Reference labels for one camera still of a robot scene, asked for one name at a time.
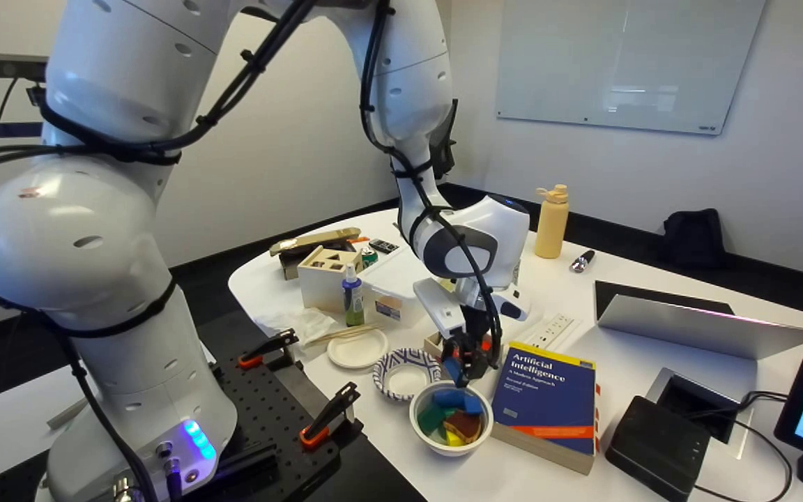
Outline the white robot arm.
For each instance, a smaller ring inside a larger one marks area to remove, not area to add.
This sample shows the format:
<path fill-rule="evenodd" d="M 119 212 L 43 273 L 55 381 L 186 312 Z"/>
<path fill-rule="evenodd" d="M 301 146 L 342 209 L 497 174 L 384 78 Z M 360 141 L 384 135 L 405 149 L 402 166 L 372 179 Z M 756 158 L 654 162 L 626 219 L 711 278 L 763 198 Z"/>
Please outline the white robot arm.
<path fill-rule="evenodd" d="M 67 0 L 43 64 L 41 140 L 0 146 L 0 303 L 49 322 L 87 406 L 46 450 L 41 502 L 175 502 L 218 473 L 239 413 L 209 371 L 154 237 L 180 149 L 209 133 L 307 20 L 360 70 L 360 119 L 391 158 L 395 225 L 428 275 L 417 300 L 458 381 L 499 363 L 499 293 L 530 215 L 437 190 L 431 133 L 452 113 L 435 0 Z"/>

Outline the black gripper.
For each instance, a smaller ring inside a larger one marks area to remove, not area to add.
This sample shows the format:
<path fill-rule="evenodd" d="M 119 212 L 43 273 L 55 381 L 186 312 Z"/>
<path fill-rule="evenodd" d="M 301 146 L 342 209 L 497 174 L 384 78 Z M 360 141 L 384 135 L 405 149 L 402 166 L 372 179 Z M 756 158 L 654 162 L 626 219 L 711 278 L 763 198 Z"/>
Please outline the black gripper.
<path fill-rule="evenodd" d="M 494 340 L 481 312 L 462 305 L 459 297 L 435 278 L 414 282 L 412 293 L 444 340 L 439 357 L 445 377 L 458 388 L 464 388 L 467 377 L 462 368 L 474 368 L 474 379 L 481 379 L 494 364 Z"/>

